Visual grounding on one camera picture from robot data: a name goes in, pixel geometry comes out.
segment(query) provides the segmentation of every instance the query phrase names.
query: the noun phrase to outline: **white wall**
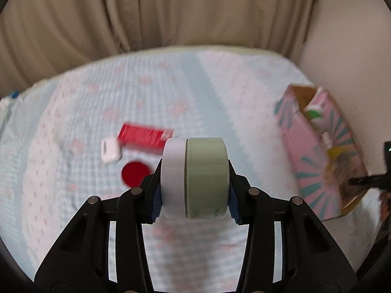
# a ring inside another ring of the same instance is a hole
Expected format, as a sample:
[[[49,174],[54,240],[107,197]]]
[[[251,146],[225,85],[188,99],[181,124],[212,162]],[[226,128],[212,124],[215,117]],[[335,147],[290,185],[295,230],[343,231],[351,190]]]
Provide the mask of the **white wall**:
[[[300,62],[347,117],[366,165],[385,171],[391,140],[391,12],[383,0],[319,0]]]

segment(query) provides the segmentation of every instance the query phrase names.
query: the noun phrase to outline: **bed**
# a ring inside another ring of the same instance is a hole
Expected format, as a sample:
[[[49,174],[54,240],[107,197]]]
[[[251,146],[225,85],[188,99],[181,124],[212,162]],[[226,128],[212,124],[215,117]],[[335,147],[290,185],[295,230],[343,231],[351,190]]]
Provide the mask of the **bed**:
[[[91,195],[127,190],[122,167],[159,156],[124,150],[103,165],[100,142],[123,122],[174,128],[178,137],[222,137],[236,172],[273,197],[299,191],[273,117],[290,83],[310,85],[288,59],[228,46],[170,47],[109,57],[41,81],[0,110],[0,235],[31,278],[45,254]],[[369,191],[345,217],[325,221],[354,270],[377,236],[379,193]],[[274,279],[281,277],[281,230],[276,224]],[[110,252],[113,252],[112,225]],[[144,225],[155,290],[233,291],[247,228],[222,220]],[[110,254],[110,277],[115,260]]]

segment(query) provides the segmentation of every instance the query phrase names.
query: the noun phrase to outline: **blue gripper pad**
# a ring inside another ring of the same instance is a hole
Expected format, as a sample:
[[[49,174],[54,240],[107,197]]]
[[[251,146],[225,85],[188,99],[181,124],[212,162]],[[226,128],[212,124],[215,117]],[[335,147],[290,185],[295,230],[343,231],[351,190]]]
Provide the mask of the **blue gripper pad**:
[[[158,188],[156,188],[155,195],[153,196],[152,214],[150,217],[153,222],[155,222],[156,218],[160,216],[161,211],[162,211],[162,193],[160,191],[160,184],[159,184]]]
[[[238,198],[236,197],[231,182],[229,182],[228,208],[229,212],[231,213],[231,217],[235,219],[235,223],[239,223]]]

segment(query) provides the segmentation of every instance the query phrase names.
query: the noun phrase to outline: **human hand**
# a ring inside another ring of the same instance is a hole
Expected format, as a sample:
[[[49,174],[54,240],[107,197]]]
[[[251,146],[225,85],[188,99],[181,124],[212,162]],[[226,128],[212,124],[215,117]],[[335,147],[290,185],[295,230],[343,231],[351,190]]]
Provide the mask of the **human hand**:
[[[382,204],[380,206],[380,221],[385,221],[390,214],[391,208],[389,201],[391,201],[391,192],[381,193],[380,200],[382,201]]]

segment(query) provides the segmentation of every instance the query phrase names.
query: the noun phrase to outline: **blue object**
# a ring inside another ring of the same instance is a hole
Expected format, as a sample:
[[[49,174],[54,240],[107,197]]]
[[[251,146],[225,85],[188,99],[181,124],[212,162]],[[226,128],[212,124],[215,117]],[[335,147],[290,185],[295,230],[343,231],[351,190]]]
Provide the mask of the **blue object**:
[[[9,97],[11,97],[12,99],[17,98],[18,96],[19,96],[19,91],[14,91],[13,93],[11,93],[11,94],[9,95]]]

